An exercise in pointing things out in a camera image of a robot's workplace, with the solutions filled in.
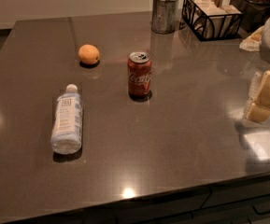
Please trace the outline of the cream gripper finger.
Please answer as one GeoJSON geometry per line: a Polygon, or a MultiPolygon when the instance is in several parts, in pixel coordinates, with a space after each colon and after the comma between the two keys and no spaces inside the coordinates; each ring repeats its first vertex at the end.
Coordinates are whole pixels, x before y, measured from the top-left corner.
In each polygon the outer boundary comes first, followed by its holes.
{"type": "Polygon", "coordinates": [[[239,48],[245,51],[259,51],[262,39],[263,27],[261,26],[246,39],[244,39],[239,48]]]}
{"type": "Polygon", "coordinates": [[[264,123],[270,118],[270,69],[256,72],[249,87],[243,119],[264,123]]]}

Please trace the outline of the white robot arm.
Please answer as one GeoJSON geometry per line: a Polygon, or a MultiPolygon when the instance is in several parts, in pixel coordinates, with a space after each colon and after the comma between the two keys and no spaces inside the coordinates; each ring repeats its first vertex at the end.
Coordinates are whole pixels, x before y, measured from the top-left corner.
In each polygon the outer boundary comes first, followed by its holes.
{"type": "MultiPolygon", "coordinates": [[[[270,64],[270,18],[261,29],[259,45],[261,58],[270,64]]],[[[264,73],[256,72],[249,87],[242,123],[250,126],[262,124],[270,118],[270,69],[264,73]]]]}

